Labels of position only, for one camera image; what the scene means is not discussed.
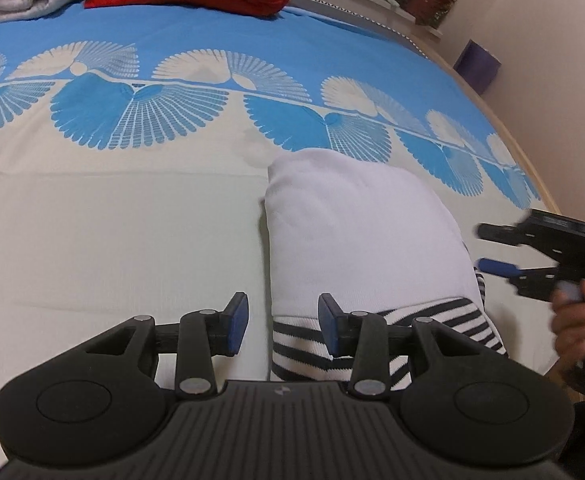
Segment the person's right hand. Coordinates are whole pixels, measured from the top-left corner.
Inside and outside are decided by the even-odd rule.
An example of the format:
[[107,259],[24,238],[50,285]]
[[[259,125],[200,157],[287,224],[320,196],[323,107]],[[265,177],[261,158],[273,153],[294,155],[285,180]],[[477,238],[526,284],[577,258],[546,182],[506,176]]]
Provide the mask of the person's right hand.
[[550,330],[555,335],[554,347],[562,372],[585,360],[585,281],[581,281],[581,291],[582,302],[570,300],[560,290],[556,290],[551,297],[554,315]]

